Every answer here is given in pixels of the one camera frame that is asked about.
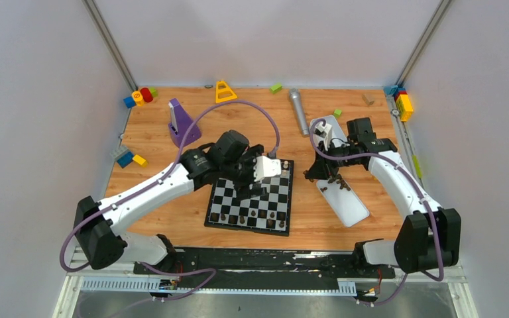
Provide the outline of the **black white chessboard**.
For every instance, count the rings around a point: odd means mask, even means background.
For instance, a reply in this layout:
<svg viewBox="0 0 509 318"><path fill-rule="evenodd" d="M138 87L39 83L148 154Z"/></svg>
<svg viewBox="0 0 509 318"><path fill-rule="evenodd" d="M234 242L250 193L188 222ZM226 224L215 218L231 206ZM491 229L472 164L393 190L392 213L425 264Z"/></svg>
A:
<svg viewBox="0 0 509 318"><path fill-rule="evenodd" d="M287 237L290 233L294 161L281 159L282 173L265 178L262 196L238 200L233 182L219 179L212 186L204 226Z"/></svg>

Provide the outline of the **silver microphone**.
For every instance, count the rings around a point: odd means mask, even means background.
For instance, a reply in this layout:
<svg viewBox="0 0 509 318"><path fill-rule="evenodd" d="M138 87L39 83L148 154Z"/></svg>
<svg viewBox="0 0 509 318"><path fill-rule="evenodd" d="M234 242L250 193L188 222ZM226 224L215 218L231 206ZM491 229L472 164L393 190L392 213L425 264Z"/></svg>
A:
<svg viewBox="0 0 509 318"><path fill-rule="evenodd" d="M289 89L288 97L292 103L294 114L296 116L296 120L300 128L301 135L304 137L309 136L309 127L302 106L302 99L299 90L296 88Z"/></svg>

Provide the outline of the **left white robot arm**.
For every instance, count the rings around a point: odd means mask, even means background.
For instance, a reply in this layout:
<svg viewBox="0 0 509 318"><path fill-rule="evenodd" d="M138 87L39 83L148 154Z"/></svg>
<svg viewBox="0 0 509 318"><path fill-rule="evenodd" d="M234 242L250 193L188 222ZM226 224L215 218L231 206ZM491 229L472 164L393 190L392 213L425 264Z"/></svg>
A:
<svg viewBox="0 0 509 318"><path fill-rule="evenodd" d="M146 237L127 229L156 208L219 179L233 182L238 199L265 194L259 181L280 174L280 161L264 148L250 146L241 133L230 130L217 142L179 151L171 166L148 180L113 197L78 202L72 236L76 237L94 270L119 260L146 262L161 274L176 267L176 255L162 235Z"/></svg>

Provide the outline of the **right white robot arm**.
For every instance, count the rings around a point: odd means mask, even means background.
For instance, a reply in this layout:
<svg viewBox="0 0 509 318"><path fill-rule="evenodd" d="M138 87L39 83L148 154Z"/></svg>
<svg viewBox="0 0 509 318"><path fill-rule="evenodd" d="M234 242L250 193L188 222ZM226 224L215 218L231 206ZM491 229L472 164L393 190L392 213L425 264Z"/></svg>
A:
<svg viewBox="0 0 509 318"><path fill-rule="evenodd" d="M332 125L324 118L313 121L309 132L315 162L304 176L330 180L342 167L361 165L380 182L403 218L395 240L355 245L353 270L366 277L379 265L388 265L442 281L444 269L459 261L460 214L427 194L405 167L394 143L376 136L368 117L348 121L347 129L345 140L335 143Z"/></svg>

